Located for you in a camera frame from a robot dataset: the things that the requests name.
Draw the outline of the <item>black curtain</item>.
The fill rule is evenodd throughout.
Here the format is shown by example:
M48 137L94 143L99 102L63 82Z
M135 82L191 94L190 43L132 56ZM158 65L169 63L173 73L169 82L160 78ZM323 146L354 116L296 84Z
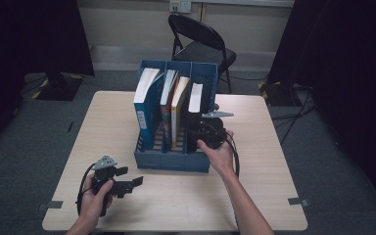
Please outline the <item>black curtain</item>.
M268 80L311 88L376 189L376 0L295 0Z
M0 131L34 72L94 73L77 0L0 0Z

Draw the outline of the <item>black book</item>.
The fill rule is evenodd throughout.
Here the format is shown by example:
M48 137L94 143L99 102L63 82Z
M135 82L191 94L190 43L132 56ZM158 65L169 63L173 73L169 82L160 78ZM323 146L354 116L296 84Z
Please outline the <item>black book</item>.
M190 93L188 116L187 116L187 152L193 153L197 150L196 134L198 132L200 119L202 116L202 93L203 85L193 83Z

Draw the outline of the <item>white wall socket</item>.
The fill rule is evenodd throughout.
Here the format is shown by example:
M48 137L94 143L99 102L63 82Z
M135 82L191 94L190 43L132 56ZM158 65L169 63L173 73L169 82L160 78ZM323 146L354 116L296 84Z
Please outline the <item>white wall socket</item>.
M169 9L174 13L190 14L192 3L188 0L169 0Z

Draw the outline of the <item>black folding chair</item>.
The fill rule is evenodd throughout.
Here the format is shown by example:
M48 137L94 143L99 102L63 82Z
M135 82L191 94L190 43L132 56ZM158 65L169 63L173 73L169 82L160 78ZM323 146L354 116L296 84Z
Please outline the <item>black folding chair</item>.
M180 14L171 14L167 21L174 36L171 59L217 64L218 78L227 83L231 93L229 68L237 54L225 46L220 34L211 26Z

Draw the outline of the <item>red illustrated book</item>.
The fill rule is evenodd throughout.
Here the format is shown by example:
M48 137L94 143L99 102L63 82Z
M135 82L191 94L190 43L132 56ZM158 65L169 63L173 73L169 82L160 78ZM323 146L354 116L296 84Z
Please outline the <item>red illustrated book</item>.
M167 70L165 72L164 88L160 100L162 124L164 129L164 145L168 150L171 148L171 102L175 84L177 82L177 76L177 70Z

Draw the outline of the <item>grey tape strip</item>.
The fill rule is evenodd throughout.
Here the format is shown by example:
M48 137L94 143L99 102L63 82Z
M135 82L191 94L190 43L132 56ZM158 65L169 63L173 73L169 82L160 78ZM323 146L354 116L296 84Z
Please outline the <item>grey tape strip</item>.
M293 205L301 205L303 208L309 206L309 201L307 199L300 199L300 198L289 198L288 202L291 206Z
M60 209L63 205L62 201L49 201L49 202L44 202L41 203L37 209L39 211L46 212L48 209Z

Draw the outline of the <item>blue plastic file rack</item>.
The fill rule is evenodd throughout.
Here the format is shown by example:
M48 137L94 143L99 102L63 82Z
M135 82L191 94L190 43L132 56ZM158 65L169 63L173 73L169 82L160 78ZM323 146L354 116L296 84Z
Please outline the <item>blue plastic file rack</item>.
M153 149L146 149L140 134L137 137L134 151L135 160L139 168L197 171L207 172L210 162L204 153L196 150L193 153L187 152L187 116L190 93L193 83L203 85L202 106L203 114L214 111L214 100L217 88L218 72L217 66L210 63L177 62L177 61L144 61L138 71L138 82L144 68L160 69L163 75L163 88L165 83L165 72L167 70L178 71L177 82L180 76L190 78L189 87L186 91L184 103L180 110L179 135L175 148L169 150L165 147L164 129L162 124L162 113L155 136Z

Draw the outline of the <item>stand base with striped tape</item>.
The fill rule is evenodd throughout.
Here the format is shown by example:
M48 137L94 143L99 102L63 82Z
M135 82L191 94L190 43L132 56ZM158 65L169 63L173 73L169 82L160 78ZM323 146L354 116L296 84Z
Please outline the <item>stand base with striped tape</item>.
M258 85L261 97L269 107L300 107L302 102L297 93L290 87L280 83Z
M78 74L60 73L46 76L32 98L47 101L72 101L82 81L83 77Z

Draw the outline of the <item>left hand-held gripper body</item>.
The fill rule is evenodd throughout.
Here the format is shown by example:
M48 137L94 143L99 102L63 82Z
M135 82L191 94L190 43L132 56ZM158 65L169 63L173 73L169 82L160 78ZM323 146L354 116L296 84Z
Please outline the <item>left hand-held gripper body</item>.
M103 156L97 163L92 166L94 171L94 177L92 179L92 189L95 193L98 193L101 187L110 179L113 179L116 175L117 161L112 159L110 156Z

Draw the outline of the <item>person's right hand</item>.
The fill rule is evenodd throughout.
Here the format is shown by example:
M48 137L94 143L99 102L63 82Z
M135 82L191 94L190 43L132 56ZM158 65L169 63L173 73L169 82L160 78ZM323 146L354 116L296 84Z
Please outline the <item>person's right hand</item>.
M198 140L198 147L208 156L211 166L221 177L235 175L233 150L231 147L234 132L226 131L226 141L218 148L212 149L203 140Z

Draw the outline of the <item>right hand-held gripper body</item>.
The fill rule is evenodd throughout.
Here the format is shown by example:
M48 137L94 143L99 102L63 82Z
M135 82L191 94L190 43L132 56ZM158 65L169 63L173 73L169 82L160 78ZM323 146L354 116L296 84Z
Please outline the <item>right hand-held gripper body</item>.
M226 140L222 118L233 117L233 113L214 111L203 114L194 128L194 140L202 140L211 149L218 149Z

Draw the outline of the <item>yellow book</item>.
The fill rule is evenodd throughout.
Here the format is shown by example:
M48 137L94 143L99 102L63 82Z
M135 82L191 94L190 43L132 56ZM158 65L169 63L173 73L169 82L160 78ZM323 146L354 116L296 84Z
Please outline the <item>yellow book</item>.
M190 78L180 76L171 102L171 147L175 148L179 135L180 110L184 103Z

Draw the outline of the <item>blue book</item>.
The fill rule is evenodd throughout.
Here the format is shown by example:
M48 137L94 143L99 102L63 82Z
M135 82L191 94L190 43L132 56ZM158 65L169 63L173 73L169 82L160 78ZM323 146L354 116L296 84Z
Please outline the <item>blue book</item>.
M163 73L160 69L144 68L135 91L133 104L140 134L146 149L153 149L161 110Z

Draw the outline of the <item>person's left hand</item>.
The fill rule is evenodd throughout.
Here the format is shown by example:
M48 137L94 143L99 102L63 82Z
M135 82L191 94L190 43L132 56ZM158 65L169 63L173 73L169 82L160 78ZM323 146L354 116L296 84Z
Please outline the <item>person's left hand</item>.
M89 174L86 177L79 220L77 221L77 224L83 233L89 233L96 228L103 208L104 197L114 185L113 180L108 180L100 190L94 194L91 189L93 177L94 174Z

